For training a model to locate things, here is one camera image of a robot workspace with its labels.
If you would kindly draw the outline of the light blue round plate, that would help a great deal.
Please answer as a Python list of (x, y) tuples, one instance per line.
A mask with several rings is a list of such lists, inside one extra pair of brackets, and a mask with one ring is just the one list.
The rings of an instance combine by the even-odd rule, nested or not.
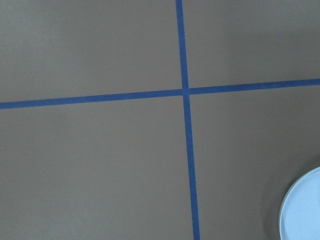
[(282, 240), (320, 238), (320, 168), (302, 175), (287, 191), (279, 212)]

